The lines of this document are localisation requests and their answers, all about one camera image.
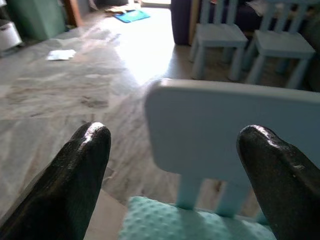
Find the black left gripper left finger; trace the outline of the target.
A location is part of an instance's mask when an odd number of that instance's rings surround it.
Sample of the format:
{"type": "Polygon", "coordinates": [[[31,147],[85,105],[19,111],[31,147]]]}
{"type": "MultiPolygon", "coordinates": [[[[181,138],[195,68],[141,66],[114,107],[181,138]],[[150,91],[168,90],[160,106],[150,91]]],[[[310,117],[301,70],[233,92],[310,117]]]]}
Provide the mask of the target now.
{"type": "Polygon", "coordinates": [[[79,127],[0,221],[3,240],[82,240],[109,161],[112,136],[100,122],[79,127]]]}

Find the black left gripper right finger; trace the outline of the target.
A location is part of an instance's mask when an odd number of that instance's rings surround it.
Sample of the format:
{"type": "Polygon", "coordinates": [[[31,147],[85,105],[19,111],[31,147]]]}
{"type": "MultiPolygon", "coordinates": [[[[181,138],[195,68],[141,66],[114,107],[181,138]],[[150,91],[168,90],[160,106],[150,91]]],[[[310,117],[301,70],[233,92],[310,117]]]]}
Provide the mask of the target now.
{"type": "Polygon", "coordinates": [[[257,201],[278,240],[320,238],[320,170],[271,129],[249,125],[237,152],[257,201]]]}

